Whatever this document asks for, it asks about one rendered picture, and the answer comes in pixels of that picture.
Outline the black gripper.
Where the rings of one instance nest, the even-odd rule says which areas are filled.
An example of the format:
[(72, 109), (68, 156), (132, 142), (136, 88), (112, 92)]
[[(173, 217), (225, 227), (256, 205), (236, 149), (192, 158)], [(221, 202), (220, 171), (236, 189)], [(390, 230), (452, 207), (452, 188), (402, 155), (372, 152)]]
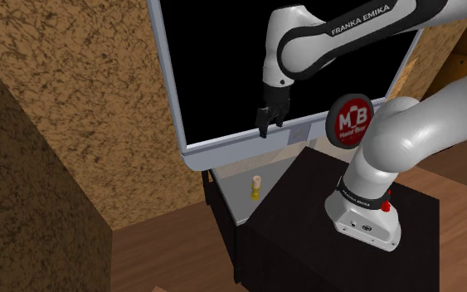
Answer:
[(290, 86), (274, 87), (263, 84), (263, 101), (265, 106), (257, 110), (255, 126), (261, 138), (265, 139), (273, 119), (273, 111), (275, 111), (275, 125), (279, 128), (283, 127), (285, 116), (289, 113)]

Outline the yellow candlestick with beige candle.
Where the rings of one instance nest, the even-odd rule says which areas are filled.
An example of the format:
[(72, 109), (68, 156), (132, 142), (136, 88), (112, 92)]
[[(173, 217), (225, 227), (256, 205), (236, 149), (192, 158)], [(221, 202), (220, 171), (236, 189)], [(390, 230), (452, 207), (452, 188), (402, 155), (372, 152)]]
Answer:
[(260, 199), (260, 189), (261, 189), (261, 176), (255, 175), (252, 178), (252, 182), (251, 182), (251, 194), (250, 194), (251, 200), (258, 201)]

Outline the silver framed black screen television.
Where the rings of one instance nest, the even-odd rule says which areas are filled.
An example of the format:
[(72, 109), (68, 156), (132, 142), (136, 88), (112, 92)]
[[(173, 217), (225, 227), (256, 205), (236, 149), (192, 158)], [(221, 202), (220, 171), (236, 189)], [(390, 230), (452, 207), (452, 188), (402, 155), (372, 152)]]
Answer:
[(281, 127), (261, 138), (262, 66), (270, 14), (304, 5), (328, 21), (368, 0), (146, 0), (183, 162), (203, 171), (321, 138), (333, 102), (347, 93), (375, 106), (391, 94), (420, 38), (406, 32), (340, 56), (290, 88)]

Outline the red round disc black rim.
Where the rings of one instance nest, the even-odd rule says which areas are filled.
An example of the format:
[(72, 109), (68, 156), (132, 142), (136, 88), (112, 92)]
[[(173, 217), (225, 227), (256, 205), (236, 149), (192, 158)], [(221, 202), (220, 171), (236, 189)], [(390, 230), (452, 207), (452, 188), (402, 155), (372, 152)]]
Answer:
[(338, 148), (356, 148), (362, 142), (373, 115), (373, 104), (367, 96), (341, 96), (333, 103), (325, 121), (328, 141)]

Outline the black cabinet with grey top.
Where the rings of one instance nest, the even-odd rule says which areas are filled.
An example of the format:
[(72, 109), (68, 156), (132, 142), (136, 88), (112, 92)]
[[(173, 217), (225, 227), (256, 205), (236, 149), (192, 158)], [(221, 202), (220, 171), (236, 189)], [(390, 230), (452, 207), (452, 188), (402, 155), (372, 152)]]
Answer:
[[(294, 161), (287, 158), (265, 166), (220, 178), (217, 169), (202, 172), (206, 204), (211, 208), (233, 266), (233, 279), (240, 283), (243, 277), (242, 237), (246, 233), (244, 223), (260, 205)], [(260, 198), (251, 199), (254, 176), (261, 177)]]

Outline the black robot stand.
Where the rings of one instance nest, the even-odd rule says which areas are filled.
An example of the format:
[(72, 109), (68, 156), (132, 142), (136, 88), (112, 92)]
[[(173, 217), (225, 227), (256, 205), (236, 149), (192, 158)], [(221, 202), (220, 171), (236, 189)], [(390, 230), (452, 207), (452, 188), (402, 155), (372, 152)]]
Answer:
[(249, 292), (440, 292), (440, 203), (391, 186), (401, 240), (387, 252), (336, 231), (324, 208), (347, 163), (305, 148), (246, 222)]

